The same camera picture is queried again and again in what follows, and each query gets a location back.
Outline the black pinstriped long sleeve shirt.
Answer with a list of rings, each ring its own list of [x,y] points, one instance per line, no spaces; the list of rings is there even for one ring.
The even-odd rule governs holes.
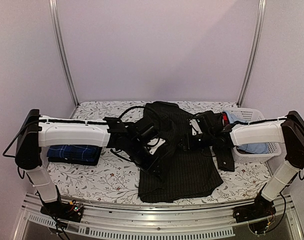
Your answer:
[[[144,203],[172,203],[179,199],[207,197],[223,180],[219,170],[235,171],[229,148],[207,146],[183,151],[180,140],[191,134],[188,119],[193,115],[176,103],[155,101],[146,104],[144,117],[161,127],[161,138],[169,142],[168,157],[163,159],[163,178],[140,172],[138,196]]]

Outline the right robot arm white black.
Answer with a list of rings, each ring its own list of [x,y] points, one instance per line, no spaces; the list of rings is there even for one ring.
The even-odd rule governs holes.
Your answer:
[[[283,143],[284,162],[262,188],[259,199],[251,205],[250,214],[261,218],[269,211],[269,202],[286,187],[294,176],[304,169],[304,120],[297,111],[275,119],[231,123],[222,113],[205,111],[188,119],[191,140],[201,146],[233,148],[247,144]]]

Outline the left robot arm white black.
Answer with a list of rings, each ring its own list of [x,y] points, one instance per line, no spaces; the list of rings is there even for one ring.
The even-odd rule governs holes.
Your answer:
[[[25,170],[47,209],[55,216],[66,213],[60,193],[42,165],[41,148],[56,145],[90,145],[125,152],[130,161],[146,173],[161,178],[161,148],[167,143],[160,137],[161,123],[148,118],[123,122],[119,117],[76,120],[41,115],[38,109],[27,114],[21,128],[2,153],[12,157]],[[15,154],[7,152],[16,144]]]

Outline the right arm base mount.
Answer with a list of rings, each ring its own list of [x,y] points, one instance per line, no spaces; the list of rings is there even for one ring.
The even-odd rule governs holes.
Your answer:
[[[268,217],[275,213],[274,202],[265,199],[261,192],[259,192],[253,203],[233,208],[233,218],[236,219],[237,223]]]

